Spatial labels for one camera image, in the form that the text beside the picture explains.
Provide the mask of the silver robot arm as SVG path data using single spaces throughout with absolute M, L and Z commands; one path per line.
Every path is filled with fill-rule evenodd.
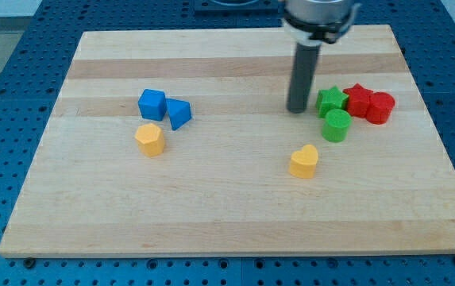
M 282 24 L 295 39 L 295 54 L 286 108 L 306 111 L 310 89 L 323 43 L 334 44 L 354 24 L 361 4 L 353 0 L 288 0 Z

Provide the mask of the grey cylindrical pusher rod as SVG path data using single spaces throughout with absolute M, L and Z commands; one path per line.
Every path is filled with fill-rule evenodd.
M 287 110 L 293 114 L 303 113 L 307 109 L 319 53 L 319 45 L 296 44 L 286 101 Z

